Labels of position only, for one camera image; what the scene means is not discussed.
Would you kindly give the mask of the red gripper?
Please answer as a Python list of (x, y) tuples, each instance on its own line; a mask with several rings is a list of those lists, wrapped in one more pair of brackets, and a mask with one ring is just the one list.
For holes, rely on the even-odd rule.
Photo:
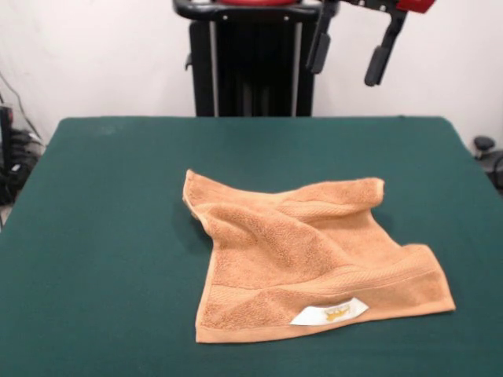
[[(387, 63), (390, 59), (395, 41), (400, 34), (406, 20), (407, 12), (426, 13), (435, 3), (435, 0), (344, 0), (345, 2), (362, 6), (368, 9), (385, 11), (390, 14), (391, 21), (384, 34), (382, 43), (373, 51), (365, 74), (367, 86), (379, 86)], [(329, 51), (331, 38), (329, 26), (335, 16), (335, 2), (323, 1), (318, 21), (314, 31), (310, 52), (307, 58), (307, 70), (313, 75), (322, 72)]]

